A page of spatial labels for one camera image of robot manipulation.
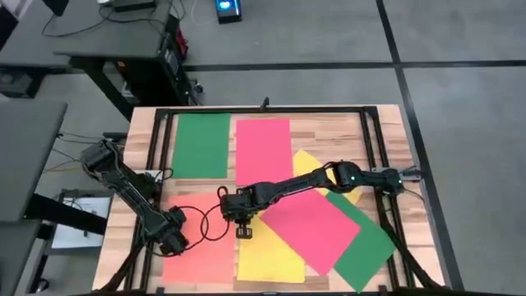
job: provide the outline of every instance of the floor tile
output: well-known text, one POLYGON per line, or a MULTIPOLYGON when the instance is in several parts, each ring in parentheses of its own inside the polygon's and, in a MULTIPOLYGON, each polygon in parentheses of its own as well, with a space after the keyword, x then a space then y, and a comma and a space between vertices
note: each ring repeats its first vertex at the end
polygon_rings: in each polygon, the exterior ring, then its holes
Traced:
POLYGON ((271 104, 398 104, 395 71, 294 70, 193 72, 205 87, 205 105, 271 104))
POLYGON ((526 2, 385 0, 403 61, 526 58, 526 2))
POLYGON ((465 288, 526 294, 526 69, 406 73, 465 288))
POLYGON ((390 61, 372 0, 243 1, 243 20, 223 25, 214 2, 183 2, 187 64, 390 61))

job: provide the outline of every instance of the robotic arm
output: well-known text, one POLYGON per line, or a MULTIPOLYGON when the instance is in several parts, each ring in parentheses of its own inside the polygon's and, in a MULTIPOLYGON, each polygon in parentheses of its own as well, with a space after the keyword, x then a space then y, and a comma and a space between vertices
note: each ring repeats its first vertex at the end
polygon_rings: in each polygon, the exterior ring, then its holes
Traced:
POLYGON ((260 210, 268 208, 282 197, 303 192, 312 188, 327 188, 332 192, 351 192, 358 186, 379 187, 384 192, 398 195, 404 190, 404 185, 396 169, 386 169, 381 172, 362 171, 355 163, 349 161, 329 162, 310 173, 290 178, 279 183, 261 182, 247 187, 238 188, 235 194, 225 191, 220 196, 220 208, 223 218, 238 224, 236 236, 251 238, 252 231, 247 227, 251 218, 260 210), (332 170, 335 182, 332 182, 327 170, 332 170))
POLYGON ((144 240, 153 239, 164 255, 178 255, 188 245, 181 234, 186 217, 181 209, 173 207, 161 211, 148 202, 160 194, 159 184, 149 174, 137 174, 128 168, 117 147, 102 140, 84 150, 81 155, 84 171, 93 179, 115 191, 141 218, 144 240))

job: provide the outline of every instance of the white paper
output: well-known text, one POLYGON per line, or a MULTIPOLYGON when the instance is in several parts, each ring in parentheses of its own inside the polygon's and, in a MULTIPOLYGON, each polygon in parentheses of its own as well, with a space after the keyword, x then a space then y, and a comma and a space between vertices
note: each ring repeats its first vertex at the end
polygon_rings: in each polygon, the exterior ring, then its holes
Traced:
MULTIPOLYGON (((72 204, 73 198, 68 197, 64 198, 64 204, 108 218, 110 198, 79 197, 72 204)), ((51 248, 100 247, 102 242, 103 236, 100 234, 85 232, 65 225, 57 225, 51 248)))

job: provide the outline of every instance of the wooden tabletop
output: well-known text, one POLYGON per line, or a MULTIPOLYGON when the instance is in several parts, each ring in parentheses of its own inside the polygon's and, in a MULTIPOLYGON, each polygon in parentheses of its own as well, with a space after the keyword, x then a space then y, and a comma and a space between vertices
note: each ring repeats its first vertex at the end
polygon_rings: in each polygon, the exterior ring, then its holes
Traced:
MULTIPOLYGON (((413 164, 408 139, 398 105, 378 105, 381 128, 388 152, 390 165, 395 168, 407 168, 413 164)), ((128 133, 124 161, 132 169, 144 169, 149 149, 150 136, 154 123, 155 108, 135 108, 128 133)), ((235 188, 235 121, 240 118, 288 118, 290 119, 291 142, 293 153, 305 150, 321 163, 334 160, 352 160, 362 169, 368 169, 367 156, 363 145, 362 128, 357 113, 235 113, 232 114, 228 150, 228 177, 226 179, 178 179, 172 178, 164 183, 161 206, 169 197, 181 194, 215 192, 218 186, 225 185, 229 191, 235 188)), ((173 120, 173 135, 170 138, 167 164, 172 163, 177 115, 173 120)), ((163 135, 164 122, 159 134, 163 135)), ((157 143, 154 168, 159 167, 162 136, 157 143)), ((380 156, 376 151, 377 163, 380 156)), ((420 188, 415 183, 404 186, 415 192, 420 188)), ((377 221, 376 204, 372 191, 364 191, 357 207, 377 221)), ((416 257, 423 269, 439 284, 444 284, 435 243, 431 235, 425 205, 419 197, 403 193, 398 197, 400 214, 403 221, 405 238, 409 251, 416 257)), ((113 204, 108 218, 108 228, 100 253, 99 264, 95 274, 93 289, 102 287, 111 278, 126 258, 132 243, 136 215, 118 197, 113 204)), ((403 272, 398 252, 395 260, 400 283, 404 284, 403 272)), ((141 276, 141 254, 137 260, 134 287, 138 287, 141 276)), ((332 270, 326 276, 318 275, 306 266, 306 282, 301 284, 280 284, 265 282, 234 281, 233 284, 170 284, 162 281, 162 258, 153 257, 148 283, 149 292, 163 286, 167 293, 182 292, 261 292, 261 291, 353 291, 353 289, 332 270)), ((386 266, 382 267, 371 279, 365 291, 377 291, 379 284, 390 286, 386 266)))

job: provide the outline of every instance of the pink paper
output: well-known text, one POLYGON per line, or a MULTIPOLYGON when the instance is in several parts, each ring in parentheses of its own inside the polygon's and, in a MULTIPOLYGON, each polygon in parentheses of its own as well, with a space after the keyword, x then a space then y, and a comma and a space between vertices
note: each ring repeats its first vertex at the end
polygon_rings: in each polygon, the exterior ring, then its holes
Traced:
POLYGON ((293 177, 288 119, 245 119, 236 122, 236 185, 293 177))
POLYGON ((360 232, 317 190, 282 198, 261 219, 320 275, 329 273, 360 232))
MULTIPOLYGON (((217 193, 194 194, 170 197, 170 206, 180 206, 187 221, 182 225, 182 234, 188 239, 189 246, 198 241, 201 236, 201 219, 203 215, 197 210, 183 208, 194 206, 204 212, 219 204, 217 193)), ((210 230, 207 236, 217 238, 226 229, 219 208, 208 215, 210 230)), ((215 283, 231 284, 234 278, 235 262, 235 227, 230 225, 227 235, 219 241, 204 240, 180 256, 163 259, 163 282, 170 283, 215 283)))

